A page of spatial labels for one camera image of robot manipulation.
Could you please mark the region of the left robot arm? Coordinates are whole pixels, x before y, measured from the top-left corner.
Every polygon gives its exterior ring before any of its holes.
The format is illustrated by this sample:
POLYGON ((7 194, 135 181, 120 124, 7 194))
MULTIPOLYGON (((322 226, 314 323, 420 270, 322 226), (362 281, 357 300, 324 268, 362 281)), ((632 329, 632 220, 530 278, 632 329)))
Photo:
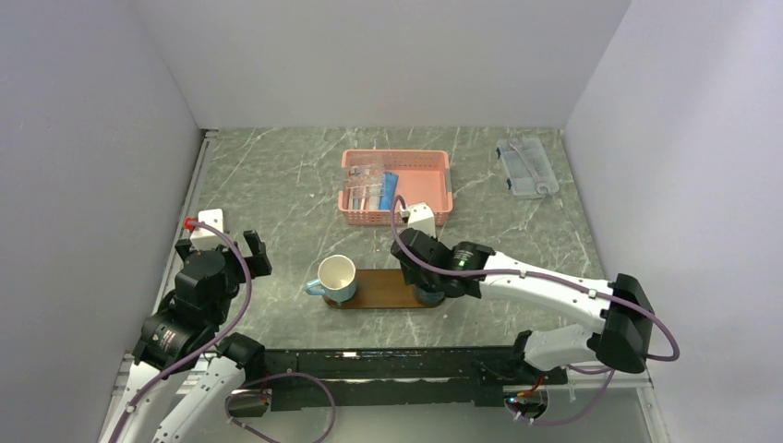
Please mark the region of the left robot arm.
POLYGON ((187 225, 192 233, 211 233, 217 243, 175 243, 182 268, 142 324, 103 442, 182 442, 210 406, 239 385, 251 388, 264 378, 263 345, 235 326, 250 306, 253 281, 272 273, 265 243, 245 231, 245 257, 220 229, 193 220, 187 225))

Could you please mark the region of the clear acrylic holder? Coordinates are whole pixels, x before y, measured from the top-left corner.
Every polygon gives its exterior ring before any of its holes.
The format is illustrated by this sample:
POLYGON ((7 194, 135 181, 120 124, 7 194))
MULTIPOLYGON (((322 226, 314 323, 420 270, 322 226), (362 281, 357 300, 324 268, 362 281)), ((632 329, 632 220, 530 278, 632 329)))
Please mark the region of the clear acrylic holder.
POLYGON ((349 150, 343 169, 344 207, 352 211, 379 210, 384 193, 382 156, 375 151, 349 150))

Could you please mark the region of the pink plastic basket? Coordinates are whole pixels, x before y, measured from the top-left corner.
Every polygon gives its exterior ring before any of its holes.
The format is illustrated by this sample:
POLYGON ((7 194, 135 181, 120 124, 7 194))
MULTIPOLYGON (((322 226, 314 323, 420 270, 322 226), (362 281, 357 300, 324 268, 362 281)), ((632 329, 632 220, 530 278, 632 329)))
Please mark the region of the pink plastic basket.
MULTIPOLYGON (((343 153, 344 158, 349 150, 343 153)), ((385 172, 399 175, 395 195, 406 203, 425 202, 435 213, 436 225, 442 226, 453 209, 451 166, 443 150, 363 150, 380 154, 385 172)), ((338 209, 351 225, 383 225, 390 220, 391 210, 352 211, 345 207, 343 188, 338 194, 338 209)))

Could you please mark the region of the light blue mug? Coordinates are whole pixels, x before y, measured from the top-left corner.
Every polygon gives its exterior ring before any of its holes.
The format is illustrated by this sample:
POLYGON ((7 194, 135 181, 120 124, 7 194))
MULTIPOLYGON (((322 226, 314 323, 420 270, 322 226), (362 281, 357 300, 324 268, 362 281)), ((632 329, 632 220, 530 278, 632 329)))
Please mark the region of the light blue mug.
POLYGON ((319 263, 317 278, 307 282, 304 291, 308 295, 325 296, 341 304, 354 297, 356 288, 353 260, 345 255, 332 255, 319 263))

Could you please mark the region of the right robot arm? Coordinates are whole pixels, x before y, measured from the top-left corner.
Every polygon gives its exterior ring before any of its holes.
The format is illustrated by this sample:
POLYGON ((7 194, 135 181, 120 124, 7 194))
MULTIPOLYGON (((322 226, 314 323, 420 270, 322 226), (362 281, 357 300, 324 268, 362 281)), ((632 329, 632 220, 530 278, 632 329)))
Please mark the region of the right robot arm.
POLYGON ((406 284, 446 298, 507 299, 547 309, 570 320, 549 331, 525 331, 509 358, 514 379, 530 383, 560 366, 598 361, 630 374, 645 371, 654 310, 641 283, 568 276, 529 265, 487 245, 447 247, 413 228, 399 232, 391 254, 406 284))

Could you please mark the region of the dark blue mug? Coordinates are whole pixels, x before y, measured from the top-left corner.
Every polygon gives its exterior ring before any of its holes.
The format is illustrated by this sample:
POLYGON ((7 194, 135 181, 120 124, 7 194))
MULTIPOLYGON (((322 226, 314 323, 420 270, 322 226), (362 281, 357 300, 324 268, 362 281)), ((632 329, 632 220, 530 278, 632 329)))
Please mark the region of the dark blue mug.
POLYGON ((413 295, 418 303, 426 306, 439 305, 446 298, 443 292, 429 292, 419 287, 413 289, 413 295))

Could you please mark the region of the brown wooden oval tray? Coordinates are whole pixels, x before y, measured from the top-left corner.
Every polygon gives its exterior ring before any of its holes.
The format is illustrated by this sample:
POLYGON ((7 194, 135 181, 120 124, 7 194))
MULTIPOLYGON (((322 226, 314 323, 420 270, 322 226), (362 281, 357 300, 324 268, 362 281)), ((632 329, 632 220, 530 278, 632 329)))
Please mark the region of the brown wooden oval tray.
POLYGON ((325 296, 320 298, 330 307, 343 310, 424 309, 439 306, 418 303, 413 295, 416 286, 405 283, 400 269, 359 269, 356 272, 356 285, 354 297, 341 304, 325 296))

